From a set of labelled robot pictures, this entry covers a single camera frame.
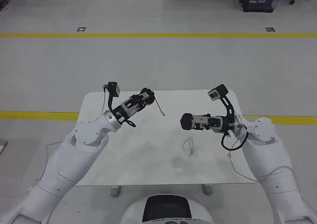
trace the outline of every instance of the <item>floor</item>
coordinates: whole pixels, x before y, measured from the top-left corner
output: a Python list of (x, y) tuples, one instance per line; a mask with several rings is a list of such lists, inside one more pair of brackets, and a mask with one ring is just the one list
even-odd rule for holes
[[(317, 33), (317, 0), (281, 0), (272, 14), (243, 13), (232, 0), (12, 0), (0, 33)], [(208, 89), (224, 83), (246, 115), (317, 116), (317, 38), (0, 38), (0, 110), (79, 111), (84, 96), (118, 81), (124, 91)], [(43, 170), (46, 144), (74, 122), (0, 120), (0, 215)], [(317, 126), (279, 125), (306, 200), (317, 209)], [(141, 197), (178, 193), (207, 207), (215, 223), (272, 223), (258, 184), (77, 186), (50, 223), (118, 223)]]

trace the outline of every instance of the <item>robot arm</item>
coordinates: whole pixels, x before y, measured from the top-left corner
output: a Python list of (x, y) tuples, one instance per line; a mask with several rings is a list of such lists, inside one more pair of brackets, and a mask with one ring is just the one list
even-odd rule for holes
[[(220, 99), (227, 108), (226, 116), (184, 114), (181, 126), (185, 130), (213, 130), (222, 133), (222, 146), (234, 151), (243, 149), (249, 169), (263, 187), (273, 210), (274, 224), (313, 223), (317, 224), (317, 213), (302, 199), (293, 174), (292, 162), (283, 142), (276, 134), (274, 123), (268, 118), (248, 121), (234, 115), (234, 109), (226, 97), (224, 85), (208, 95), (212, 100)], [(230, 135), (241, 142), (236, 148), (224, 145)]]
[(113, 97), (119, 96), (117, 83), (105, 85), (109, 91), (109, 110), (92, 121), (78, 123), (51, 155), (40, 181), (15, 209), (5, 214), (1, 224), (46, 224), (65, 196), (89, 171), (108, 143), (108, 133), (116, 132), (124, 122), (154, 102), (154, 93), (144, 88), (140, 94), (111, 108)]

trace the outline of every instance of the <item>yellow stripe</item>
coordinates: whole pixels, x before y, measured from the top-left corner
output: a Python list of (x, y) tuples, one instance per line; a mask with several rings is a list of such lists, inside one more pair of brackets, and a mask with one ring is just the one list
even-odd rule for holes
[(74, 112), (0, 111), (0, 119), (77, 120), (78, 115)]
[(317, 34), (279, 33), (126, 33), (126, 34), (0, 34), (0, 38), (317, 38)]
[[(0, 111), (0, 119), (22, 120), (77, 120), (75, 112), (40, 112), (40, 111)], [(245, 116), (255, 119), (263, 116)], [(266, 116), (275, 124), (285, 125), (317, 125), (317, 116)]]
[[(244, 116), (246, 119), (255, 119), (263, 116)], [(266, 116), (275, 124), (285, 125), (317, 125), (317, 116)]]

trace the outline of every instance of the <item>table surface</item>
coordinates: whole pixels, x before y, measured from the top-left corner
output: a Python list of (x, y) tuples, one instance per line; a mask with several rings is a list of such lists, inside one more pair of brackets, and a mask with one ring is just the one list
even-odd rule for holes
[[(123, 124), (116, 133), (110, 133), (108, 145), (78, 185), (252, 183), (232, 169), (228, 152), (221, 146), (222, 134), (211, 130), (187, 131), (180, 126), (184, 113), (226, 115), (222, 102), (211, 101), (207, 92), (155, 91), (166, 116), (162, 116), (154, 103), (130, 119), (137, 127)], [(119, 98), (114, 98), (113, 108), (133, 94), (138, 92), (121, 92)], [(227, 97), (241, 114), (235, 93), (230, 90)], [(103, 92), (87, 94), (78, 122), (95, 120), (103, 99)], [(189, 142), (183, 146), (190, 137), (194, 143), (192, 155)], [(225, 143), (231, 146), (233, 140), (226, 138)], [(242, 150), (232, 152), (232, 161), (238, 172), (254, 178)]]

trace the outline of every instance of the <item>cable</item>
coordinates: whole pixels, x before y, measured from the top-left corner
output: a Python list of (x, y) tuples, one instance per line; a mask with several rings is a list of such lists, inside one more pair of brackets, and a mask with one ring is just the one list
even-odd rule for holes
[(160, 109), (161, 114), (163, 114), (163, 116), (165, 116), (164, 112), (162, 112), (162, 110), (161, 110), (161, 108), (160, 108), (160, 106), (159, 106), (159, 104), (158, 104), (158, 102), (156, 100), (156, 97), (155, 97), (155, 101), (156, 101), (156, 104), (157, 104), (158, 108)]
[(105, 106), (105, 98), (106, 98), (106, 91), (105, 88), (104, 89), (104, 102), (102, 103), (102, 108), (101, 108), (101, 112), (104, 110), (104, 106)]
[(242, 148), (242, 146), (244, 145), (244, 143), (247, 141), (248, 135), (249, 135), (249, 133), (248, 133), (248, 131), (247, 131), (247, 127), (246, 127), (245, 125), (243, 125), (243, 127), (246, 129), (246, 137), (244, 137), (242, 143), (241, 143), (239, 146), (237, 146), (236, 148), (233, 148), (233, 147), (232, 147), (232, 148), (227, 148), (227, 147), (225, 146), (224, 141), (225, 141), (225, 137), (228, 135), (228, 132), (226, 132), (225, 134), (223, 134), (223, 137), (222, 137), (222, 140), (221, 140), (221, 145), (222, 145), (222, 147), (223, 147), (225, 150), (228, 150), (228, 151), (236, 151), (236, 150), (239, 150), (240, 148)]
[[(233, 148), (233, 147), (235, 146), (235, 144), (238, 142), (238, 140), (239, 140), (239, 139), (237, 138), (236, 142), (232, 145), (231, 148)], [(232, 162), (232, 154), (231, 154), (231, 152), (232, 152), (232, 151), (230, 151), (230, 152), (227, 154), (227, 156), (228, 156), (228, 158), (230, 159), (230, 162), (231, 162), (231, 165), (232, 165), (233, 170), (234, 170), (238, 175), (243, 176), (244, 178), (247, 178), (248, 180), (251, 180), (251, 181), (254, 181), (254, 182), (259, 182), (258, 180), (253, 180), (253, 179), (251, 179), (251, 178), (249, 178), (249, 177), (247, 177), (247, 176), (245, 176), (245, 175), (239, 173), (239, 172), (235, 169), (235, 166), (233, 165), (233, 162)]]
[(186, 141), (182, 144), (182, 149), (185, 150), (184, 145), (186, 144), (186, 142), (188, 141), (189, 145), (190, 145), (190, 155), (193, 155), (194, 152), (194, 147), (193, 147), (193, 137), (189, 137), (188, 139), (186, 139)]

